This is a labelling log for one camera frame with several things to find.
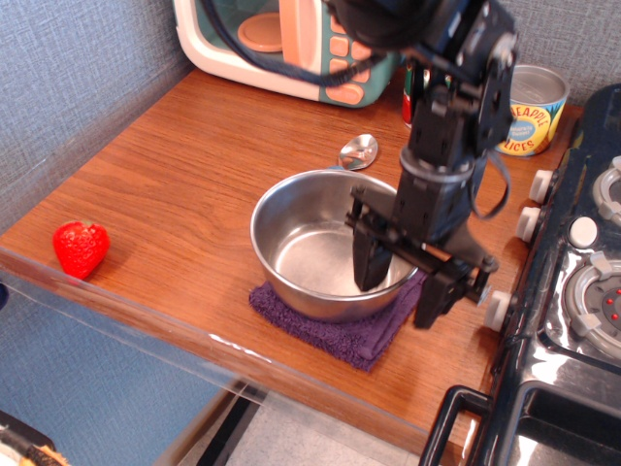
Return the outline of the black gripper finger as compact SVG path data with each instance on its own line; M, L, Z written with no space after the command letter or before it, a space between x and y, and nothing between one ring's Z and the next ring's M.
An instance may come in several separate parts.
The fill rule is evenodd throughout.
M438 271L424 281L413 324L430 329L439 316L447 314L466 294L467 274Z
M361 291L369 291L385 279L392 252L376 237L361 230L355 230L353 236L353 270L354 281Z

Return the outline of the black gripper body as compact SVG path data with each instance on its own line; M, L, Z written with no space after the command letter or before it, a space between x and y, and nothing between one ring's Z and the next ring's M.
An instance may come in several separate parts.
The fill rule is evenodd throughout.
M488 157L466 156L450 168L435 166L404 148L397 192L354 186L353 204L345 223L380 240L383 245L429 275L446 271L467 274L464 297L478 303L498 262L471 235L468 218Z

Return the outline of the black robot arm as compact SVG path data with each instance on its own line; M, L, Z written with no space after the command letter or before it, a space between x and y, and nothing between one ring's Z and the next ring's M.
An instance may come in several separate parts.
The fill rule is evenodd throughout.
M498 268L468 220L513 120L515 23L495 1L332 1L328 8L355 41L422 69L397 191L354 187L346 221L359 288L377 286L394 256L425 273L414 324L427 329L457 301L479 302Z

